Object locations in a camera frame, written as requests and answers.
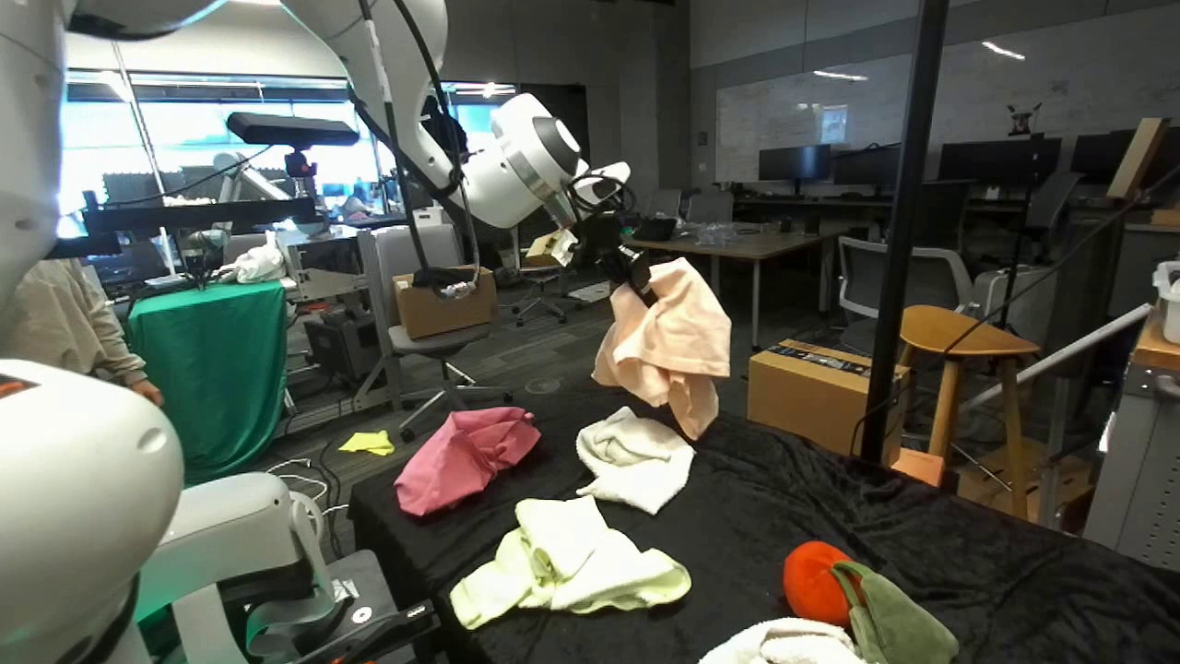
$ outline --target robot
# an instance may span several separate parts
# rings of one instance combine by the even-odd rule
[[[51,245],[58,182],[64,33],[145,39],[185,29],[224,0],[0,0],[0,314]],[[536,211],[557,226],[611,196],[625,164],[589,169],[549,111],[517,94],[499,145],[453,161],[420,126],[447,51],[447,0],[283,0],[346,62],[356,114],[474,221],[512,227]],[[251,656],[346,659],[388,632],[371,597],[321,555],[321,511],[276,474],[179,489],[179,441],[145,398],[58,370],[0,357],[0,659],[150,659],[138,614],[171,608],[187,659],[243,659],[222,585],[299,571],[306,593],[251,597]]]

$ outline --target wooden chair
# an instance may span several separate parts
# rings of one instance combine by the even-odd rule
[[[972,363],[994,362],[1004,375],[1004,437],[1007,437],[1007,489],[1010,511],[1024,521],[1024,494],[1030,494],[1030,447],[1023,431],[1023,393],[1019,393],[1019,370],[1023,357],[1038,354],[1036,344],[1010,334],[994,324],[981,324],[957,311],[943,304],[907,304],[898,320],[898,340],[907,344],[902,354],[932,354],[943,362],[928,453],[949,461],[954,441],[957,421],[957,393]]]

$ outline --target wall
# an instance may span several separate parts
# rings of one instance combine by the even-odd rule
[[[586,84],[595,161],[625,157],[639,164],[639,183],[657,183],[660,161],[686,169],[686,6],[641,0],[448,0],[447,6],[441,76]],[[337,54],[281,6],[228,3],[185,33],[122,43],[122,60],[129,68],[344,76]],[[91,38],[71,38],[65,62],[117,67],[113,49]]]
[[[846,22],[832,18],[832,3],[806,18],[812,29],[821,27],[821,38],[801,39],[804,18],[777,18],[806,3],[777,0],[777,13],[763,13],[763,29],[757,29],[780,27],[777,39],[757,39],[777,49],[757,54],[721,38],[720,27],[699,27],[715,12],[713,0],[694,3],[698,182],[757,182],[761,147],[815,145],[821,138],[821,119],[842,111],[849,114],[842,145],[898,138],[918,3],[876,3],[875,12],[849,12]],[[994,138],[1010,130],[1007,103],[1038,103],[1031,130],[1066,135],[1069,157],[1069,135],[1078,131],[1137,126],[1142,114],[1180,114],[1175,18],[1180,3],[1145,0],[954,3],[928,138]],[[981,38],[994,38],[1030,60],[994,60],[978,43]],[[855,68],[870,82],[817,82],[812,76],[815,67]]]

